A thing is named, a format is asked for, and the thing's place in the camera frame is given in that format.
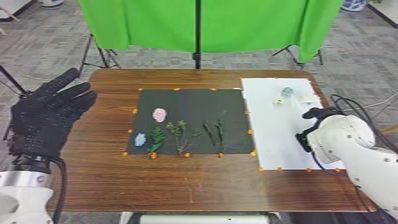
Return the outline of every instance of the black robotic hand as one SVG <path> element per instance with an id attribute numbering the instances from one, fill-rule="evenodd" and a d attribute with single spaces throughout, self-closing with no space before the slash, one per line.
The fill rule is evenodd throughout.
<path id="1" fill-rule="evenodd" d="M 13 155 L 61 156 L 73 123 L 96 103 L 96 92 L 87 92 L 89 83 L 61 91 L 77 78 L 78 70 L 73 68 L 43 84 L 11 108 Z"/>

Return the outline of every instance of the green backdrop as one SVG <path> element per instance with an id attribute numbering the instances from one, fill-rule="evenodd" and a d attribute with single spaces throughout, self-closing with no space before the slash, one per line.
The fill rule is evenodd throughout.
<path id="1" fill-rule="evenodd" d="M 203 52 L 295 44 L 316 55 L 343 0 L 203 0 Z M 196 0 L 80 0 L 101 48 L 196 51 Z"/>

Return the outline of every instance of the black mat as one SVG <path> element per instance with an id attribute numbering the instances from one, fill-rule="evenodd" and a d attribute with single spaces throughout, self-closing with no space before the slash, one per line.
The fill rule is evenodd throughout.
<path id="1" fill-rule="evenodd" d="M 217 154 L 203 123 L 208 121 L 213 133 L 215 122 L 220 119 L 224 126 L 226 154 L 249 154 L 252 151 L 252 136 L 249 135 L 249 117 L 245 115 L 245 101 L 242 91 L 229 90 L 144 90 L 139 99 L 139 113 L 133 119 L 133 133 L 130 136 L 128 153 L 148 154 L 151 144 L 151 127 L 155 124 L 153 111 L 164 108 L 167 111 L 165 121 L 160 123 L 165 132 L 165 142 L 158 154 L 178 154 L 174 136 L 165 129 L 169 122 L 187 121 L 187 130 L 197 128 L 201 136 L 192 140 L 188 152 L 192 154 Z M 146 133 L 146 145 L 135 147 L 135 136 Z"/>

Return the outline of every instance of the white sheet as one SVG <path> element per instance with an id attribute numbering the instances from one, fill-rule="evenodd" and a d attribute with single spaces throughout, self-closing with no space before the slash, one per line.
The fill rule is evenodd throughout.
<path id="1" fill-rule="evenodd" d="M 320 169 L 295 139 L 295 134 L 316 121 L 302 119 L 302 114 L 313 107 L 322 108 L 309 80 L 249 78 L 242 79 L 242 83 L 260 167 L 265 170 L 277 170 L 279 167 L 293 170 Z M 281 95 L 286 87 L 293 88 L 290 97 Z M 283 99 L 283 104 L 274 103 L 276 99 Z M 341 162 L 323 166 L 327 169 L 345 168 Z"/>

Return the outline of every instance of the cable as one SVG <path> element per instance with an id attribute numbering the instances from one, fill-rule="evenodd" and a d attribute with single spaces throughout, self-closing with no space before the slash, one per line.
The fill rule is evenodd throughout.
<path id="1" fill-rule="evenodd" d="M 380 113 L 386 111 L 386 109 L 389 108 L 389 106 L 393 105 L 393 103 L 396 102 L 398 98 L 395 99 L 395 101 L 387 104 L 387 106 L 382 108 L 382 110 L 379 111 L 377 115 L 371 117 L 371 119 L 377 118 L 377 116 L 380 115 Z"/>
<path id="2" fill-rule="evenodd" d="M 66 162 L 61 158 L 52 159 L 59 170 L 61 170 L 61 194 L 59 194 L 59 203 L 53 211 L 53 223 L 59 223 L 61 213 L 64 209 L 64 201 L 66 201 L 66 188 L 68 188 L 68 172 L 66 172 Z"/>
<path id="3" fill-rule="evenodd" d="M 323 170 L 323 172 L 325 172 L 327 174 L 334 175 L 334 176 L 343 176 L 341 174 L 331 172 L 331 171 L 325 169 L 325 167 L 322 166 L 320 161 L 318 161 L 318 159 L 316 159 L 315 152 L 311 152 L 311 156 L 313 156 L 313 159 L 315 159 L 315 163 L 316 163 L 320 169 Z"/>
<path id="4" fill-rule="evenodd" d="M 363 206 L 364 206 L 364 209 L 366 209 L 366 211 L 368 211 L 368 214 L 371 214 L 371 213 L 375 213 L 375 212 L 370 211 L 370 207 L 368 207 L 368 205 L 366 205 L 366 203 L 364 203 L 364 198 L 363 198 L 363 196 L 361 196 L 359 189 L 361 189 L 361 186 L 355 186 L 357 198 L 359 198 L 361 204 L 363 204 Z M 386 223 L 386 222 L 384 222 L 384 218 L 382 218 L 382 209 L 380 209 L 380 207 L 377 206 L 377 204 L 375 204 L 375 202 L 373 202 L 371 200 L 370 200 L 370 202 L 371 202 L 371 204 L 373 204 L 373 206 L 375 206 L 375 208 L 377 208 L 377 213 L 379 213 L 379 216 L 380 216 L 380 221 L 382 221 L 382 223 Z M 370 216 L 366 216 L 364 214 L 363 214 L 363 216 L 364 216 L 364 218 L 366 218 L 368 223 L 370 223 L 370 224 L 377 224 L 373 218 L 371 218 Z"/>
<path id="5" fill-rule="evenodd" d="M 5 84 L 5 82 L 4 81 L 0 81 L 0 83 L 4 84 L 4 86 L 9 88 L 9 90 L 14 92 L 14 94 L 18 95 L 18 96 L 21 96 L 21 94 L 16 92 L 16 90 L 11 88 L 11 86 Z"/>
<path id="6" fill-rule="evenodd" d="M 380 141 L 382 141 L 386 147 L 398 153 L 398 148 L 396 148 L 395 144 L 391 143 L 389 139 L 386 138 L 386 136 L 384 136 L 380 130 L 379 130 L 377 127 L 375 127 L 375 124 L 373 124 L 373 118 L 370 117 L 370 114 L 368 114 L 368 112 L 366 112 L 366 110 L 364 110 L 361 104 L 357 103 L 357 101 L 352 100 L 352 99 L 348 99 L 348 98 L 345 98 L 345 97 L 339 96 L 338 94 L 332 94 L 332 95 L 331 95 L 331 100 L 332 100 L 332 102 L 334 102 L 334 106 L 336 106 L 336 108 L 338 108 L 341 114 L 345 114 L 345 110 L 341 109 L 339 101 L 343 101 L 343 102 L 347 103 L 347 106 L 350 107 L 352 111 L 355 112 L 359 118 L 366 121 L 366 123 L 368 123 L 368 125 L 370 125 L 370 128 L 371 128 L 371 130 L 373 130 L 373 132 L 375 132 L 375 135 L 377 135 L 377 137 L 379 137 L 379 139 L 380 139 Z"/>
<path id="7" fill-rule="evenodd" d="M 398 96 L 398 92 L 391 95 L 391 97 L 389 97 L 380 103 L 375 103 L 375 104 L 364 106 L 363 108 L 370 108 L 370 107 L 375 107 L 375 106 L 382 105 L 384 103 L 389 102 L 389 100 L 391 100 L 396 96 Z"/>

